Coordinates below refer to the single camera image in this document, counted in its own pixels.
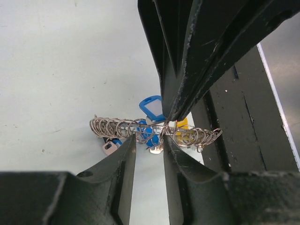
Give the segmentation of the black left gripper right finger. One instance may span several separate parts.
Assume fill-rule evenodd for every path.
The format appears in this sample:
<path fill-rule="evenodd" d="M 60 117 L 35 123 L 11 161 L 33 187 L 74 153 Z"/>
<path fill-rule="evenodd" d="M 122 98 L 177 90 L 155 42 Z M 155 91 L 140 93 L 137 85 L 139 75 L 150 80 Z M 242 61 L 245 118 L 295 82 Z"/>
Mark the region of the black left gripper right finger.
<path fill-rule="evenodd" d="M 297 172 L 217 173 L 164 138 L 165 182 L 172 225 L 297 225 Z"/>

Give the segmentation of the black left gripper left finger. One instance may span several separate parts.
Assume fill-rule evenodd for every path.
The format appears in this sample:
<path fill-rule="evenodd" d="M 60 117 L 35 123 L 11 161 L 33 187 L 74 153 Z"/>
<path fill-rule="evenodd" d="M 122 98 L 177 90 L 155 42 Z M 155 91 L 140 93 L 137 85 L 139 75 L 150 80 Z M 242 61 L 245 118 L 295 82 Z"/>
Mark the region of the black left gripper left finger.
<path fill-rule="evenodd" d="M 3 225 L 127 225 L 133 192 L 136 139 L 89 169 L 69 172 L 2 172 Z"/>

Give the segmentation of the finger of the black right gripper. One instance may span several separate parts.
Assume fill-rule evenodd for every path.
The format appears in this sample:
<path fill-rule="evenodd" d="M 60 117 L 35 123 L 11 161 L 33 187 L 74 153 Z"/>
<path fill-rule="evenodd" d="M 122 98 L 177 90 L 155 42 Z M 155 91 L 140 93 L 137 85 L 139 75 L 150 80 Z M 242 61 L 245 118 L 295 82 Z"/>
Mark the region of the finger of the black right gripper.
<path fill-rule="evenodd" d="M 200 0 L 140 0 L 139 16 L 159 77 L 165 117 L 185 117 L 189 25 Z"/>
<path fill-rule="evenodd" d="M 234 63 L 299 11 L 297 0 L 195 0 L 178 79 L 168 81 L 168 120 L 186 117 Z"/>

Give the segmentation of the blue tag key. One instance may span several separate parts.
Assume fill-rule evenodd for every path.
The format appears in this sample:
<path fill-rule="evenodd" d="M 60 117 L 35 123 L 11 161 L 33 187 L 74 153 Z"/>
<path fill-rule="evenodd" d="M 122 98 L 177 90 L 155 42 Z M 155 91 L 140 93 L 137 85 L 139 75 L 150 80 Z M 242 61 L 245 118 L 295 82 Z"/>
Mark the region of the blue tag key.
<path fill-rule="evenodd" d="M 148 125 L 146 121 L 138 122 L 141 127 L 137 128 L 137 131 L 140 132 L 140 140 L 147 145 L 147 149 L 151 154 L 160 154 L 163 149 L 160 146 L 160 135 L 156 133 L 157 129 Z"/>
<path fill-rule="evenodd" d="M 145 98 L 139 103 L 139 108 L 151 121 L 159 122 L 165 120 L 165 116 L 162 112 L 161 96 L 159 95 Z"/>

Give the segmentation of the metal disc keyring organizer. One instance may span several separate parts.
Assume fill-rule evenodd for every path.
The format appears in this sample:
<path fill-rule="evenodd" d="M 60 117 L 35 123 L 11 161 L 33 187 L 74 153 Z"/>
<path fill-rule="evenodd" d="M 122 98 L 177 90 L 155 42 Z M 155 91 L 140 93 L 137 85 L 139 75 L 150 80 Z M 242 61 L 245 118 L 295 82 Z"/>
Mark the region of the metal disc keyring organizer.
<path fill-rule="evenodd" d="M 146 119 L 135 119 L 135 120 L 129 120 L 129 119 L 119 119 L 119 118 L 103 118 L 95 116 L 93 119 L 89 121 L 90 128 L 92 132 L 97 136 L 98 138 L 118 138 L 120 140 L 127 139 L 130 136 L 134 135 L 136 138 L 136 142 L 140 144 L 145 144 L 140 140 L 140 132 L 137 131 L 138 127 L 141 127 L 138 122 L 139 121 L 146 121 Z M 177 127 L 177 121 L 175 122 L 169 122 L 169 121 L 159 121 L 159 122 L 153 122 L 151 124 L 148 124 L 152 126 L 153 128 L 156 128 L 156 133 L 160 136 L 160 146 L 163 149 L 163 139 L 165 136 L 169 136 L 173 141 L 174 135 L 176 133 L 176 127 Z M 184 148 L 192 148 L 197 150 L 197 152 L 202 152 L 203 148 L 207 145 L 212 144 L 215 142 L 222 134 L 223 130 L 220 128 L 214 129 L 214 130 L 206 130 L 202 128 L 195 127 L 199 133 L 199 138 L 197 142 L 191 146 L 179 146 L 176 141 L 175 143 L 179 147 Z"/>

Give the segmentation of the black tag key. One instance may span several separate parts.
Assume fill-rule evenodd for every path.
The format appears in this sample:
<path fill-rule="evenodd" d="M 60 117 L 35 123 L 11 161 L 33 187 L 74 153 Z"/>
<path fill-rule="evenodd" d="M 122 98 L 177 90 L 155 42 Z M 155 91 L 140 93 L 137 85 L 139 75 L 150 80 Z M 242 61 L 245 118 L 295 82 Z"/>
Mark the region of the black tag key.
<path fill-rule="evenodd" d="M 103 138 L 104 145 L 102 146 L 103 152 L 109 156 L 114 153 L 121 145 L 122 141 L 118 138 Z"/>

